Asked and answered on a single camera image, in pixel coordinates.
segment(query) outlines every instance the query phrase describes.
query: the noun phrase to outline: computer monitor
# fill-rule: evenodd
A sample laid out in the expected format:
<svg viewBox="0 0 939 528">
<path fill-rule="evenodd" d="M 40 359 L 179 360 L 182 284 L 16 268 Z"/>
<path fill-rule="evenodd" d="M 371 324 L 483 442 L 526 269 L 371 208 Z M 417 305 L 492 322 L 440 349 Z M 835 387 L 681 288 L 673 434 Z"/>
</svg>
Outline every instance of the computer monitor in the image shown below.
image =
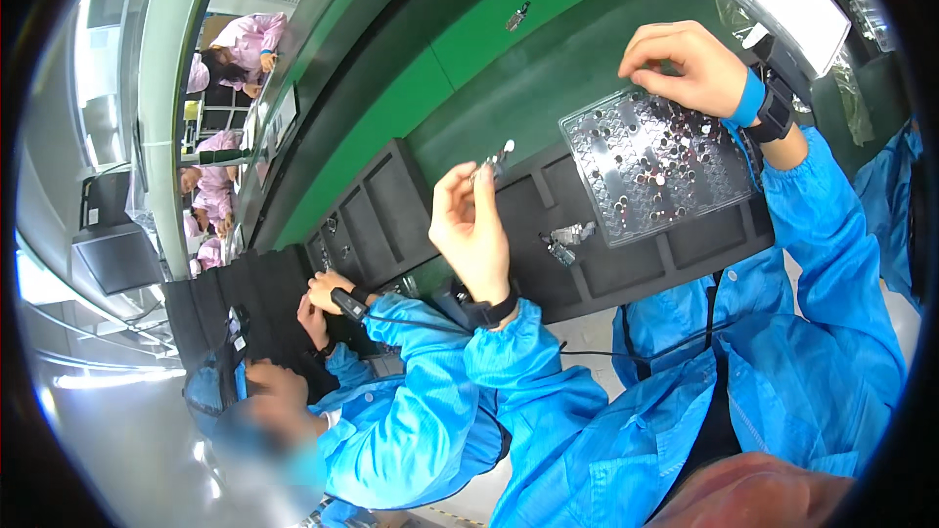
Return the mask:
<svg viewBox="0 0 939 528">
<path fill-rule="evenodd" d="M 72 239 L 71 248 L 105 295 L 163 282 L 157 252 L 136 223 L 87 230 Z"/>
</svg>

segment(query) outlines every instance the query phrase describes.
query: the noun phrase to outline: clear plastic tray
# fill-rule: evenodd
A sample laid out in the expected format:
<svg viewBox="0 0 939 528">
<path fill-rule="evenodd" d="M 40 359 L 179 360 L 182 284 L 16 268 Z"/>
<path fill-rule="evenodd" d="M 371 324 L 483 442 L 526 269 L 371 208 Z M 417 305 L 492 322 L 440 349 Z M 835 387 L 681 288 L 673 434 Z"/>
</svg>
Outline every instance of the clear plastic tray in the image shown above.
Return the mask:
<svg viewBox="0 0 939 528">
<path fill-rule="evenodd" d="M 756 192 L 743 152 L 720 121 L 671 100 L 620 91 L 558 126 L 607 246 L 653 235 Z M 756 163 L 757 152 L 747 152 Z"/>
</svg>

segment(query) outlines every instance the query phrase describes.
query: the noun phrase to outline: floor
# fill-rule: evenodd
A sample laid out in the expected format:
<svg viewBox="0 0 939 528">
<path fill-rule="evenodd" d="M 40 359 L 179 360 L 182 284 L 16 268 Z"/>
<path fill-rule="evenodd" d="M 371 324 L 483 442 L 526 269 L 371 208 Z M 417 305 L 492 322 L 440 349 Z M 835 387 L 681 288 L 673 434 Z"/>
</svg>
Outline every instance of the floor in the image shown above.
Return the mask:
<svg viewBox="0 0 939 528">
<path fill-rule="evenodd" d="M 785 253 L 785 259 L 786 271 L 794 291 L 802 269 L 788 253 Z M 887 310 L 890 312 L 890 320 L 897 332 L 900 350 L 909 368 L 917 346 L 919 314 L 901 295 L 887 290 L 883 282 L 881 288 L 884 292 Z M 797 300 L 795 311 L 801 316 L 802 312 Z M 550 324 L 547 329 L 557 336 L 559 341 L 567 341 L 567 348 L 570 351 L 609 351 L 612 343 L 611 323 L 615 314 L 616 308 L 611 308 L 563 323 Z M 566 368 L 574 365 L 589 368 L 593 373 L 593 379 L 606 390 L 610 400 L 616 399 L 620 393 L 623 393 L 623 385 L 613 371 L 608 356 L 562 355 L 560 359 Z M 511 475 L 512 466 L 506 458 L 489 473 L 474 477 L 467 487 L 453 497 L 433 506 L 412 510 L 411 513 L 418 518 L 426 518 L 447 528 L 485 525 L 489 522 L 492 510 Z"/>
</svg>

